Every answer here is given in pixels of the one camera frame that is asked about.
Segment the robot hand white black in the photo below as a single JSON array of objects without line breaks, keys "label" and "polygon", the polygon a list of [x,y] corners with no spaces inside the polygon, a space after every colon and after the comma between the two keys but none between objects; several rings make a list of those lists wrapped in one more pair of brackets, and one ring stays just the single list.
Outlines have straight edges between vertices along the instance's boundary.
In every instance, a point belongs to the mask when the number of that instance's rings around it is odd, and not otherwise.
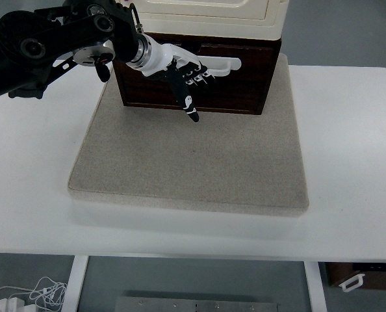
[{"label": "robot hand white black", "polygon": [[159,44],[146,34],[142,37],[148,45],[148,54],[140,71],[146,77],[167,82],[177,104],[193,122],[198,122],[189,86],[208,87],[215,83],[214,76],[197,55],[173,44]]}]

